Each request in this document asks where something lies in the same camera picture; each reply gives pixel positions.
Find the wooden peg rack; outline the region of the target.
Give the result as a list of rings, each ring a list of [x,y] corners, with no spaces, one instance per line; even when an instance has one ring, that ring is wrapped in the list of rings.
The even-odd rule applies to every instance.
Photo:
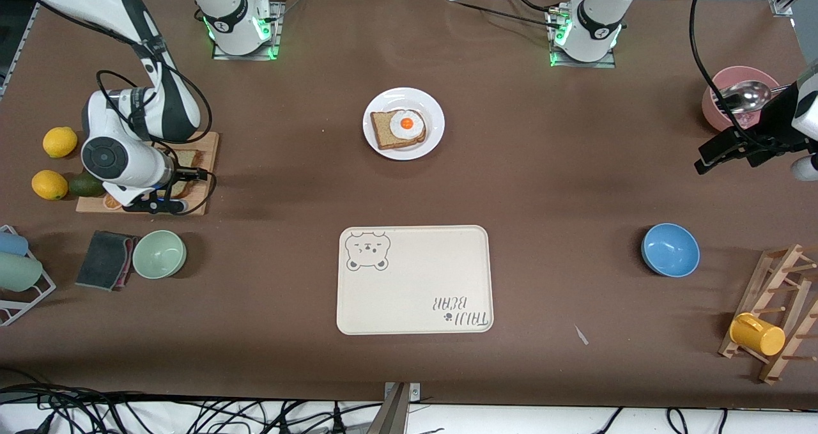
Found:
[[[783,349],[764,356],[733,343],[729,327],[742,313],[781,327],[786,334]],[[794,244],[764,251],[733,318],[718,353],[725,358],[745,353],[757,359],[762,364],[759,381],[777,384],[788,364],[818,362],[818,247]]]

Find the wooden cutting board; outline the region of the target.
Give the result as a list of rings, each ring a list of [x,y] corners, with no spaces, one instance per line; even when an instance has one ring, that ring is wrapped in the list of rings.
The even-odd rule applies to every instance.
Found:
[[[216,153],[217,148],[219,148],[219,134],[217,133],[209,133],[206,134],[204,139],[199,140],[194,143],[185,144],[181,146],[175,146],[173,151],[176,150],[199,150],[203,152],[203,157],[201,161],[201,165],[196,168],[202,168],[210,170],[214,172],[215,170],[215,163],[216,163]],[[204,215],[206,212],[206,204],[205,204],[205,196],[208,193],[208,183],[203,183],[196,181],[194,182],[194,186],[190,190],[190,193],[184,198],[178,199],[186,202],[187,205],[187,212],[188,210],[195,208],[195,212],[190,213],[190,215]],[[82,198],[80,196],[78,198],[76,207],[76,212],[78,213],[111,213],[111,215],[117,215],[120,213],[121,215],[125,215],[126,212],[124,210],[106,210],[102,206],[102,196],[99,198]]]

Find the metal spoon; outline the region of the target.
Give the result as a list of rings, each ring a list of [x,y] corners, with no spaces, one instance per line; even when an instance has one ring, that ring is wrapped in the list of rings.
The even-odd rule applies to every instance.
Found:
[[[713,95],[713,102],[722,113],[733,114],[749,113],[759,111],[763,105],[777,96],[781,91],[785,91],[789,85],[770,88],[760,81],[743,81],[724,88],[719,91],[723,103],[720,104],[718,96]]]

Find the grey folded cloth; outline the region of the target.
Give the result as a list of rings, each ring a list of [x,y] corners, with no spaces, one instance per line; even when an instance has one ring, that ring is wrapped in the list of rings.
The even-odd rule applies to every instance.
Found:
[[[129,234],[94,232],[75,284],[104,291],[125,288],[138,241]]]

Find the light green bowl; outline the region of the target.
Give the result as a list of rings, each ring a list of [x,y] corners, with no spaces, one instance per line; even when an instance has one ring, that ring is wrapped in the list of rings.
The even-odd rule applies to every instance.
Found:
[[[171,277],[185,264],[187,247],[178,234],[157,230],[135,245],[132,267],[144,279]]]

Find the cream tray with bear print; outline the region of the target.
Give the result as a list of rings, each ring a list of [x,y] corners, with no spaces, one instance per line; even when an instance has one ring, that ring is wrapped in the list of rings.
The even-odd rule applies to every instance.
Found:
[[[493,322],[489,238],[483,227],[351,227],[340,234],[339,332],[483,333]]]

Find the pale green cup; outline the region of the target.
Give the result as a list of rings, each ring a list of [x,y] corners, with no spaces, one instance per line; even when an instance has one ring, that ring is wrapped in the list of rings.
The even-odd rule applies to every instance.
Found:
[[[32,288],[43,274],[43,265],[33,258],[0,252],[0,288],[23,292]]]

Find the fried egg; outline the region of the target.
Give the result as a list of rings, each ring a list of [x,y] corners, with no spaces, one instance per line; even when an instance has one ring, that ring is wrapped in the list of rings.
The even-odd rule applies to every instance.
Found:
[[[392,113],[389,128],[397,139],[409,141],[420,139],[426,133],[426,122],[417,111],[399,110]]]

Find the blue bowl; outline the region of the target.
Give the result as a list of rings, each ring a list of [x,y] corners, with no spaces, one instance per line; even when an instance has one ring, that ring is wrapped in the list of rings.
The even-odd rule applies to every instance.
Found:
[[[698,268],[698,242],[684,227],[661,222],[649,228],[640,243],[643,262],[655,274],[680,279]]]

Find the metal bracket post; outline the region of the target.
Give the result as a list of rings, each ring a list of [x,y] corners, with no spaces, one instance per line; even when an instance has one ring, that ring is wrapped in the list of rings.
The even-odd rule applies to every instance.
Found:
[[[368,434],[406,434],[409,406],[419,402],[421,384],[389,382],[385,384],[385,401],[377,411]]]

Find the white round plate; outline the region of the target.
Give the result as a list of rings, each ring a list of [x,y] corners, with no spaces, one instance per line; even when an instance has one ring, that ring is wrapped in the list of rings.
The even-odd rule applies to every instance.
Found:
[[[409,148],[395,150],[380,150],[377,145],[376,134],[370,113],[373,111],[393,111],[398,109],[412,109],[421,114],[426,120],[426,140]],[[446,119],[438,101],[418,88],[391,88],[375,96],[365,108],[362,120],[362,133],[368,145],[377,154],[391,160],[409,161],[420,159],[429,154],[441,142],[446,128]]]

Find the pink bowl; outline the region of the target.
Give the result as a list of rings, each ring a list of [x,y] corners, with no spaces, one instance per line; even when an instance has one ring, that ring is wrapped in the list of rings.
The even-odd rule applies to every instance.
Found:
[[[716,87],[719,89],[725,89],[736,84],[737,82],[744,81],[764,82],[771,89],[780,86],[777,79],[769,76],[762,70],[745,65],[734,65],[722,69],[718,71],[718,73],[716,73],[712,79],[713,82],[715,82]],[[728,117],[719,110],[716,103],[713,101],[713,91],[709,86],[705,87],[701,107],[705,120],[707,120],[707,122],[710,123],[710,126],[715,128],[717,131],[724,131],[725,128],[732,125]],[[748,129],[755,123],[759,122],[760,111],[739,113],[736,114],[736,119],[742,128]]]

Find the yellow mug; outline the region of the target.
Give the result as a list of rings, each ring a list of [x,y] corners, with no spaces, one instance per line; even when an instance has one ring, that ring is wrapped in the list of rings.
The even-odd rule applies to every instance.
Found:
[[[751,313],[742,313],[733,318],[728,335],[733,343],[764,356],[779,353],[786,342],[786,334],[781,327]]]

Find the bread slice under egg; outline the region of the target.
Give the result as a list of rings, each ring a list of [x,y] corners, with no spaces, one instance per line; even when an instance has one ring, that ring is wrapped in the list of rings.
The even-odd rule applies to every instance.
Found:
[[[405,109],[398,109],[388,112],[373,111],[370,113],[370,120],[373,123],[377,145],[380,150],[395,150],[398,148],[409,148],[410,146],[414,146],[415,144],[419,144],[426,140],[427,126],[426,133],[422,137],[420,137],[420,139],[403,141],[397,139],[396,137],[394,137],[394,135],[392,135],[389,128],[389,120],[392,117],[392,113],[394,111],[399,110]]]

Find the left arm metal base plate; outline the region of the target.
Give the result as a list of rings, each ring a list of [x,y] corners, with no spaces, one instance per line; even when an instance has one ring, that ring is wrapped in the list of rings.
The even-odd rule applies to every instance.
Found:
[[[622,22],[611,26],[599,26],[595,22],[587,28],[576,8],[569,3],[560,3],[544,12],[549,24],[548,41],[550,65],[577,68],[613,69],[615,58],[613,48],[617,35],[622,31]]]

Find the dark green avocado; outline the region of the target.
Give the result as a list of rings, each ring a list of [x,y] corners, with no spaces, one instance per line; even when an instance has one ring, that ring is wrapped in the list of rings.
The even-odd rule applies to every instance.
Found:
[[[87,170],[74,175],[69,180],[69,192],[73,196],[82,196],[82,198],[99,198],[106,193],[102,181]]]

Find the yellow lemon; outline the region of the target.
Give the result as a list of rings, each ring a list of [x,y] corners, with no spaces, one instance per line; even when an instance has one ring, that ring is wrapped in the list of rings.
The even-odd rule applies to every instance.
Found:
[[[41,170],[30,181],[33,192],[49,201],[59,201],[69,194],[66,178],[53,170]]]
[[[59,159],[70,155],[78,146],[78,135],[70,127],[51,128],[43,137],[43,150],[49,157]]]

